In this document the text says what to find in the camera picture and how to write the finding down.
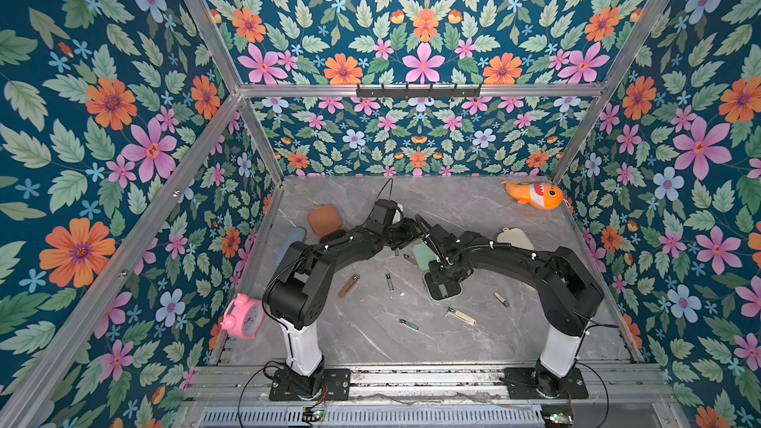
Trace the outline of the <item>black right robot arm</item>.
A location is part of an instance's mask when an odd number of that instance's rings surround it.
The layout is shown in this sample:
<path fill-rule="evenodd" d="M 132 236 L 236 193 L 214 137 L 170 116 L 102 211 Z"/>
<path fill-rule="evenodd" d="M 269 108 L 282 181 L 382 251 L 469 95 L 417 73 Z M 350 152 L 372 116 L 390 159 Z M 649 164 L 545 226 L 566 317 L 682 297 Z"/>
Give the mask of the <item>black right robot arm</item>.
<path fill-rule="evenodd" d="M 459 236 L 439 225 L 425 231 L 423 242 L 435 258 L 429 271 L 436 283 L 461 283 L 475 271 L 492 271 L 533 287 L 550 324 L 535 364 L 533 388 L 546 398 L 568 386 L 578 354 L 604 292 L 586 265 L 569 248 L 537 251 L 499 243 L 479 233 Z"/>

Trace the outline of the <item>small brown nail tool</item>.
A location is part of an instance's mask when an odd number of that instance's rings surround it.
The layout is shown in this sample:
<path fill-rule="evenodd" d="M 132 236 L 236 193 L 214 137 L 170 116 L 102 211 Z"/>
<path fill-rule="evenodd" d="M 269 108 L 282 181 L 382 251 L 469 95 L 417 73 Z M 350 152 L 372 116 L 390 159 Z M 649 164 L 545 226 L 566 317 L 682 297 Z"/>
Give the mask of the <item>small brown nail tool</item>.
<path fill-rule="evenodd" d="M 418 265 L 418 263 L 417 263 L 416 259 L 414 259 L 414 257 L 412 257 L 411 255 L 406 255 L 406 254 L 404 254 L 404 255 L 403 255 L 403 257 L 404 257 L 404 259 L 405 259 L 405 260 L 406 260 L 408 263 L 411 263 L 411 264 L 412 264 L 412 265 L 414 265 L 414 266 L 417 266 L 417 265 Z"/>

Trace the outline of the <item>green nail clipper case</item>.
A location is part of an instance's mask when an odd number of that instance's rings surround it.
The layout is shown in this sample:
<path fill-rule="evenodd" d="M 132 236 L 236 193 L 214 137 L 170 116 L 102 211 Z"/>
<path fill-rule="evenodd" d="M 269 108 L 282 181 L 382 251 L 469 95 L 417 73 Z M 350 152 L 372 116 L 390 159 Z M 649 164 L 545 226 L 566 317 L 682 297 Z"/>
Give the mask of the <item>green nail clipper case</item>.
<path fill-rule="evenodd" d="M 420 243 L 413 247 L 411 258 L 414 265 L 423 271 L 423 284 L 429 297 L 434 301 L 452 299 L 462 294 L 462 285 L 445 279 L 433 250 Z"/>

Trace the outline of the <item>small green nail clipper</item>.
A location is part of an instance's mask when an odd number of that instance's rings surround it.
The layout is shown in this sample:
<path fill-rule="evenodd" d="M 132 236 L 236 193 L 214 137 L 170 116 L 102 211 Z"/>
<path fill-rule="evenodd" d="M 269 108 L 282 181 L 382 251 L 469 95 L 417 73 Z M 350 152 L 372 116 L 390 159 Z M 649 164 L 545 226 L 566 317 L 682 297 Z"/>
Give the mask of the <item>small green nail clipper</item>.
<path fill-rule="evenodd" d="M 414 324 L 414 323 L 412 323 L 410 321 L 407 321 L 405 319 L 400 319 L 400 320 L 398 320 L 398 322 L 400 324 L 402 324 L 403 326 L 411 329 L 411 330 L 414 330 L 414 331 L 419 331 L 420 330 L 419 327 L 416 324 Z"/>

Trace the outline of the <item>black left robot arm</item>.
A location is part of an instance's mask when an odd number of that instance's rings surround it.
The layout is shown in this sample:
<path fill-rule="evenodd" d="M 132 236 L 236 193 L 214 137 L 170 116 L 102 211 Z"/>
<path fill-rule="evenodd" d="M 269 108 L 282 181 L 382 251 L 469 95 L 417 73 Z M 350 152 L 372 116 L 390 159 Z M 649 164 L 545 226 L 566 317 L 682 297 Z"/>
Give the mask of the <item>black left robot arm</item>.
<path fill-rule="evenodd" d="M 377 200 L 366 220 L 325 243 L 292 243 L 263 294 L 267 317 L 285 338 L 285 366 L 275 374 L 281 388 L 312 398 L 324 384 L 325 362 L 316 321 L 337 271 L 368 261 L 384 249 L 401 250 L 421 237 L 416 221 L 388 199 Z"/>

